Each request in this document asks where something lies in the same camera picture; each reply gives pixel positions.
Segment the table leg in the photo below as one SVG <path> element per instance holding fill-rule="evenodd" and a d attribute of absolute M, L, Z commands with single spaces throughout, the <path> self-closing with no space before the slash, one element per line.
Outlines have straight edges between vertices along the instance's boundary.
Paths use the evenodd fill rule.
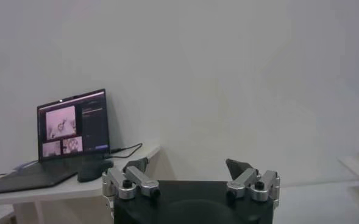
<path fill-rule="evenodd" d="M 43 208 L 40 201 L 34 203 L 35 210 L 37 212 L 38 224 L 45 224 Z"/>
<path fill-rule="evenodd" d="M 39 223 L 37 210 L 35 208 L 34 203 L 21 203 L 15 204 L 14 213 L 17 223 L 23 224 L 36 224 Z"/>

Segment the screw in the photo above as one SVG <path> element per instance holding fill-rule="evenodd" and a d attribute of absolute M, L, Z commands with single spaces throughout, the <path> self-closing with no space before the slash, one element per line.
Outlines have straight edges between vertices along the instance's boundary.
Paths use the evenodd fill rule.
<path fill-rule="evenodd" d="M 128 189 L 132 187 L 132 182 L 130 180 L 123 181 L 123 188 Z"/>
<path fill-rule="evenodd" d="M 265 188 L 264 182 L 258 181 L 255 183 L 255 189 L 256 190 L 263 190 Z"/>
<path fill-rule="evenodd" d="M 154 189 L 151 192 L 151 197 L 152 198 L 158 198 L 160 196 L 160 190 L 159 189 Z"/>
<path fill-rule="evenodd" d="M 236 200 L 236 192 L 227 191 L 228 202 L 232 203 Z"/>

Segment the camera image on screen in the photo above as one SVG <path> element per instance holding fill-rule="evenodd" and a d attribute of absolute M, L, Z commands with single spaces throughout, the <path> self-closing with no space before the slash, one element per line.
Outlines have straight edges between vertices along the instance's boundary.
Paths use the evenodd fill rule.
<path fill-rule="evenodd" d="M 46 113 L 46 139 L 76 134 L 75 106 Z"/>
<path fill-rule="evenodd" d="M 82 137 L 75 137 L 63 140 L 63 154 L 78 153 L 82 151 Z"/>
<path fill-rule="evenodd" d="M 59 156 L 60 154 L 60 141 L 43 144 L 43 157 Z"/>

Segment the metal bracket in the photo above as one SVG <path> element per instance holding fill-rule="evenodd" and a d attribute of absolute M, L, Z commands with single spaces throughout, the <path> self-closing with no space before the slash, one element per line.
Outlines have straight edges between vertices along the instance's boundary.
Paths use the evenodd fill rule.
<path fill-rule="evenodd" d="M 251 198 L 255 201 L 274 200 L 274 208 L 279 205 L 280 177 L 277 172 L 267 170 L 265 174 L 251 186 Z"/>
<path fill-rule="evenodd" d="M 115 167 L 102 174 L 102 191 L 106 197 L 117 195 L 120 199 L 130 200 L 136 196 L 136 184 L 127 180 Z"/>
<path fill-rule="evenodd" d="M 135 166 L 130 166 L 126 168 L 125 177 L 133 181 L 134 183 L 136 183 L 137 186 L 140 187 L 141 194 L 150 198 L 159 197 L 159 182 L 150 179 Z"/>
<path fill-rule="evenodd" d="M 246 169 L 238 178 L 227 182 L 227 196 L 229 199 L 244 197 L 246 189 L 258 180 L 258 170 Z"/>

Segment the laptop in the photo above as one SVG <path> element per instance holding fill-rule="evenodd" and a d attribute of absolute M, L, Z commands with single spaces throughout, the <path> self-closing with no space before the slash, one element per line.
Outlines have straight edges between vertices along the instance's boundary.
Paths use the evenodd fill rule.
<path fill-rule="evenodd" d="M 0 178 L 0 193 L 51 187 L 110 151 L 104 89 L 37 107 L 38 162 Z"/>

